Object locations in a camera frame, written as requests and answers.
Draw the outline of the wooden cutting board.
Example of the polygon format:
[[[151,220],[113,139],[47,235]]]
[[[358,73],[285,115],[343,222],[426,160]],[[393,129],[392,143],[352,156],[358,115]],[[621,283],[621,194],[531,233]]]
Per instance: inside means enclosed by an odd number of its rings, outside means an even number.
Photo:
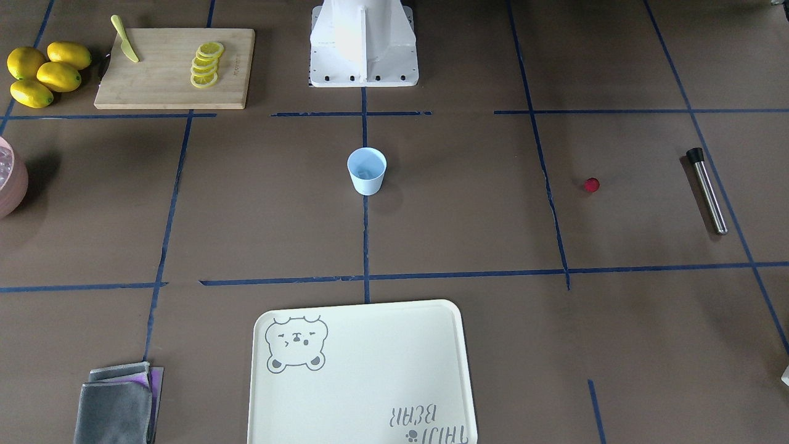
[[[131,62],[116,37],[99,82],[95,107],[105,110],[244,109],[256,34],[244,28],[128,28],[139,57]],[[190,67],[202,43],[217,41],[225,51],[219,79],[208,88],[190,82]]]

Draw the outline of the light blue plastic cup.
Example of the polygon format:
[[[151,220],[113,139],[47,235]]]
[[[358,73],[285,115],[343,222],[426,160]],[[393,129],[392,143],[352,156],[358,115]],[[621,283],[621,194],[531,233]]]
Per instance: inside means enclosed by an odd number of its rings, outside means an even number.
[[[387,169],[383,152],[371,147],[358,148],[349,155],[346,166],[358,194],[370,196],[380,190]]]

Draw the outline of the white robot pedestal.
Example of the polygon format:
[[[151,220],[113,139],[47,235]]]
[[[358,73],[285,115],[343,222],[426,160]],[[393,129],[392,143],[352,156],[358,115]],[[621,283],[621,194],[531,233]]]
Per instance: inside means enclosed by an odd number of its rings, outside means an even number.
[[[312,87],[418,84],[414,14],[400,1],[324,1],[312,10],[309,40]]]

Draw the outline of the lemon slices stack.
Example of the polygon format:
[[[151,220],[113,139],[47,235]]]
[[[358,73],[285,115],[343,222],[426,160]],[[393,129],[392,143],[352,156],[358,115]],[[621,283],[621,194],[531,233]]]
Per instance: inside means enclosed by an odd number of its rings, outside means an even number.
[[[219,41],[201,43],[190,65],[190,83],[195,88],[209,88],[219,81],[219,61],[225,45]]]

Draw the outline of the red strawberry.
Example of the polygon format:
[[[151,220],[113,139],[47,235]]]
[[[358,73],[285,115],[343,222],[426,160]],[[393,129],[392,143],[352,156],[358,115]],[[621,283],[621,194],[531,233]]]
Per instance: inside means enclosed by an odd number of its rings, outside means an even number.
[[[583,189],[586,193],[595,193],[600,189],[600,181],[594,177],[586,179],[583,184]]]

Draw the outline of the whole lemon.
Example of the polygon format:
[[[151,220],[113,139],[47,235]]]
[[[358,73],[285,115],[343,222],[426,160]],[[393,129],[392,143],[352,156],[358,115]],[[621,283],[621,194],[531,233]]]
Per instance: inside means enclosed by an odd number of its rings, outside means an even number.
[[[9,86],[9,92],[17,103],[31,109],[45,109],[54,101],[51,90],[35,80],[17,80]]]
[[[17,47],[6,59],[9,73],[17,80],[34,80],[47,57],[35,47]]]
[[[51,62],[61,62],[76,70],[90,67],[92,57],[90,50],[81,43],[71,41],[54,41],[47,46],[47,56]]]
[[[46,62],[40,65],[36,79],[45,87],[58,93],[73,92],[82,84],[79,71],[63,62]]]

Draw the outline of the pink bowl with ice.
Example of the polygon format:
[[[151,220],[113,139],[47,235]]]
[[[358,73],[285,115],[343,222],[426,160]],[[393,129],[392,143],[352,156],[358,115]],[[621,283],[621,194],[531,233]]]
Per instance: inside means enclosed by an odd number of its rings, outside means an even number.
[[[1,137],[1,152],[1,219],[3,219],[22,204],[27,194],[28,169],[19,152],[3,137]]]

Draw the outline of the grey purple folded cloth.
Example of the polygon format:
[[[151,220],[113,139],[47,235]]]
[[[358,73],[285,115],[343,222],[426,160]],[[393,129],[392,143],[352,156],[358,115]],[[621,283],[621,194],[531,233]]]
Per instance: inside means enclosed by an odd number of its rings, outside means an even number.
[[[153,443],[163,366],[140,363],[90,370],[81,386],[75,443]]]

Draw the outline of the yellow plastic knife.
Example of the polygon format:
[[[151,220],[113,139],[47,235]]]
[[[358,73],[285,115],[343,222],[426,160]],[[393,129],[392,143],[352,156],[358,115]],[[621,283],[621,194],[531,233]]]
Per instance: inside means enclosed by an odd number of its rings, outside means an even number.
[[[118,37],[120,38],[120,49],[121,52],[129,59],[132,63],[140,62],[139,56],[136,54],[132,43],[130,42],[129,36],[126,31],[126,26],[122,22],[122,19],[117,14],[113,14],[110,18],[110,22],[112,23],[113,27],[116,30]]]

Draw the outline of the cream bear tray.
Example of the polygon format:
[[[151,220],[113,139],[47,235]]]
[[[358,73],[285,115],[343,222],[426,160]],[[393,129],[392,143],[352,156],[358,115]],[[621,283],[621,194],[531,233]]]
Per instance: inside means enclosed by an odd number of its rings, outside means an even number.
[[[253,328],[248,443],[477,443],[449,300],[271,310]]]

